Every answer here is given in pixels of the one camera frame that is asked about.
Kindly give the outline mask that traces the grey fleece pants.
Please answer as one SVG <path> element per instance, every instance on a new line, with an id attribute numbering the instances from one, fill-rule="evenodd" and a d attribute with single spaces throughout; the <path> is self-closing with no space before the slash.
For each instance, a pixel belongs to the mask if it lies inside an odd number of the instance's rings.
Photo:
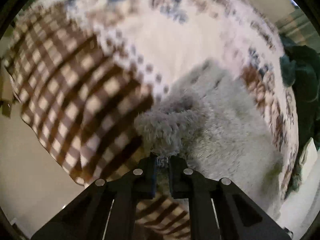
<path id="1" fill-rule="evenodd" d="M 206 178 L 229 178 L 270 217 L 280 215 L 281 153 L 240 79 L 206 61 L 134 123 L 143 148 L 157 155 L 158 185 L 168 193 L 168 161 L 183 158 Z"/>

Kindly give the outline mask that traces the floral bed blanket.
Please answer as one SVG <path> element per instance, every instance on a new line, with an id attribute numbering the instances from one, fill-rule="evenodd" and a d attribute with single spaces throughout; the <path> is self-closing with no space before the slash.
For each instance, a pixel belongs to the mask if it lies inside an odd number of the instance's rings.
<path id="1" fill-rule="evenodd" d="M 1 65 L 22 120 L 74 182 L 88 187 L 148 157 L 136 117 L 196 66 L 215 61 L 243 82 L 281 153 L 283 204 L 298 143 L 283 55 L 276 27 L 249 0 L 36 0 L 18 18 Z M 153 200 L 138 204 L 136 222 L 190 238 L 188 201 L 159 185 Z"/>

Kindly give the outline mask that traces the dark green fleece robe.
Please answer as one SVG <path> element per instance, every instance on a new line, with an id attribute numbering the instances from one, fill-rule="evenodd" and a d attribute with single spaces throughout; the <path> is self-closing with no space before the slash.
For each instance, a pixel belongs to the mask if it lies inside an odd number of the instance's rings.
<path id="1" fill-rule="evenodd" d="M 302 165 L 299 159 L 309 139 L 319 150 L 319 54 L 308 46 L 299 46 L 280 34 L 284 55 L 280 58 L 283 84 L 291 87 L 298 116 L 298 154 L 287 193 L 298 191 L 302 184 Z"/>

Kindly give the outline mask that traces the right green curtain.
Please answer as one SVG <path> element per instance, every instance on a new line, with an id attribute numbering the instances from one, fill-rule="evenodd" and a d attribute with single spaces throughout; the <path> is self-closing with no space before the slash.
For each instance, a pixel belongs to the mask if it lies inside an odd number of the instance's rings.
<path id="1" fill-rule="evenodd" d="M 319 34 L 300 8 L 279 19 L 276 27 L 297 45 L 306 45 L 319 53 Z"/>

